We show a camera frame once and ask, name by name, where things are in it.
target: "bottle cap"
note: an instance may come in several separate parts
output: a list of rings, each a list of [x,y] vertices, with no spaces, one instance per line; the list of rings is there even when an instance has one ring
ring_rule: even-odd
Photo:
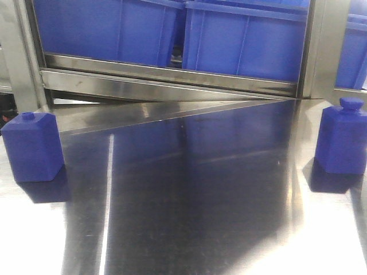
[[[364,101],[358,97],[342,97],[340,98],[340,105],[345,111],[357,111],[361,109]]]
[[[32,112],[22,113],[21,116],[23,120],[33,120],[36,118],[36,116]]]

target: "blue plastic bottle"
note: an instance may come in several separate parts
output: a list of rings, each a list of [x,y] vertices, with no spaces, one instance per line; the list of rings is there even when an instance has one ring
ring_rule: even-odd
[[[354,97],[323,110],[316,160],[328,173],[363,174],[367,161],[367,112]]]
[[[22,113],[1,134],[17,182],[53,180],[64,164],[56,118],[50,113]]]

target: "blue plastic crate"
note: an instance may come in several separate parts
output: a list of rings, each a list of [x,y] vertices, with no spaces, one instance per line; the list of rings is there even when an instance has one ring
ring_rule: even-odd
[[[246,9],[256,9],[256,10],[268,10],[268,11],[278,11],[281,13],[292,13],[307,15],[308,9],[299,6],[289,6],[283,4],[274,4],[268,2],[259,2],[251,0],[196,0],[196,2],[210,3],[216,5],[232,6],[232,7],[244,7]]]
[[[367,25],[348,22],[335,86],[362,89],[367,76]]]
[[[308,7],[310,5],[310,0],[282,0],[280,3],[291,6]]]
[[[359,15],[359,14],[349,14],[348,16],[349,22],[367,24],[367,16]]]
[[[44,50],[166,66],[183,3],[170,0],[34,0]]]
[[[297,81],[306,15],[187,2],[182,67]]]
[[[180,47],[184,46],[186,15],[187,15],[186,9],[180,10],[177,14],[176,30],[175,30],[176,33],[175,33],[175,39],[174,39],[175,46],[180,46]]]
[[[367,1],[366,0],[351,0],[349,13],[367,15]]]

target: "stainless steel table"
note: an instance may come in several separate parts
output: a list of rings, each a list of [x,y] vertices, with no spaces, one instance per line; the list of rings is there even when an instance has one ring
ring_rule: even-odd
[[[363,176],[313,163],[322,100],[55,109],[66,166],[16,184],[0,274],[367,274]]]

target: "metal frame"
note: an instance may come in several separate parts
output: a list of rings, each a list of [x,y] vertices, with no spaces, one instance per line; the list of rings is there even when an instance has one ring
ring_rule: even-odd
[[[134,101],[332,100],[340,94],[361,94],[334,89],[349,2],[311,0],[299,83],[44,54],[32,0],[0,0],[0,41],[21,111],[47,106],[49,93],[44,89]]]
[[[9,73],[2,48],[0,48],[0,87],[10,87]]]

